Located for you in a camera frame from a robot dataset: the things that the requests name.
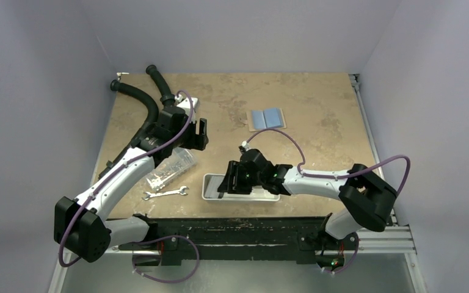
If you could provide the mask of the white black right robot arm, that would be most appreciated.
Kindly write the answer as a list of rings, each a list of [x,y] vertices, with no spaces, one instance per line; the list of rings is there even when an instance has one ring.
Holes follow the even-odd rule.
[[[249,149],[228,163],[217,187],[219,193],[249,195],[261,187],[273,195],[315,195],[342,202],[344,208],[330,216],[319,231],[319,242],[333,248],[346,236],[365,228],[385,229],[398,191],[365,165],[354,164],[338,172],[300,172],[289,164],[273,164],[258,149]]]

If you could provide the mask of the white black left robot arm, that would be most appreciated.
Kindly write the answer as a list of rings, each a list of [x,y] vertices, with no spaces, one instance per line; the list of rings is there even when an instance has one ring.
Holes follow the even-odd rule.
[[[185,98],[148,114],[127,147],[100,175],[98,181],[73,199],[62,197],[54,210],[54,240],[58,262],[70,267],[80,259],[94,262],[108,248],[136,243],[149,250],[158,241],[148,219],[132,215],[109,220],[119,201],[145,175],[172,155],[175,148],[204,150],[207,121],[197,118],[197,98]]]

